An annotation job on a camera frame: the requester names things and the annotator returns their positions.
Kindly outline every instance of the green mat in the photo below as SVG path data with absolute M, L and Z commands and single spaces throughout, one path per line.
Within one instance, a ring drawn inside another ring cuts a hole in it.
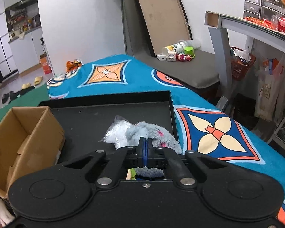
M 49 100 L 46 84 L 29 91 L 25 95 L 13 100 L 7 106 L 0 109 L 0 121 L 13 106 L 38 106 L 41 101 Z

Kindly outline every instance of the slipper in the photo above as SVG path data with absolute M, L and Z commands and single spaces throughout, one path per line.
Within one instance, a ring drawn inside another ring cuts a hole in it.
M 28 87 L 30 87 L 30 86 L 31 86 L 30 83 L 23 84 L 21 90 L 22 90 L 22 89 L 26 89 L 26 88 L 28 88 Z
M 34 81 L 34 86 L 39 85 L 41 83 L 42 79 L 43 79 L 42 76 L 36 77 L 35 81 Z
M 5 94 L 3 94 L 3 96 L 2 96 L 2 103 L 4 104 L 4 103 L 6 103 L 6 101 L 8 100 L 8 98 L 9 98 L 9 96 L 10 96 L 10 94 L 9 93 L 5 93 Z

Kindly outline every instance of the flower pattern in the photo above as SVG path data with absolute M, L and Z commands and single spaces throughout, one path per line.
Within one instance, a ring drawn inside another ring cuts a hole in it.
M 77 88 L 93 84 L 121 83 L 127 84 L 125 80 L 125 67 L 131 60 L 112 63 L 108 65 L 94 65 L 91 73 L 84 83 Z
M 231 129 L 231 120 L 229 117 L 221 117 L 217 119 L 214 126 L 205 119 L 199 118 L 189 114 L 193 125 L 202 132 L 206 132 L 198 143 L 198 151 L 203 154 L 213 152 L 219 145 L 223 147 L 238 151 L 246 152 L 242 145 L 231 135 L 226 134 Z

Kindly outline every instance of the patterned blanket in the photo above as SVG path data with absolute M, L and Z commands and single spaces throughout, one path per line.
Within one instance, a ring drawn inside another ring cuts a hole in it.
M 85 64 L 49 80 L 47 87 L 51 99 L 169 90 L 183 153 L 193 149 L 265 173 L 285 189 L 281 155 L 196 93 L 133 57 L 115 55 Z M 285 224 L 285 201 L 278 219 Z

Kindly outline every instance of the green cup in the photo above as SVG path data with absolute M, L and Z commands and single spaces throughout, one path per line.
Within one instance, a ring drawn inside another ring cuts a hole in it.
M 195 56 L 195 55 L 194 55 L 194 49 L 193 49 L 193 47 L 191 47 L 191 46 L 185 47 L 185 48 L 184 48 L 184 53 L 185 53 L 186 55 L 190 55 L 191 57 L 194 57 L 194 56 Z

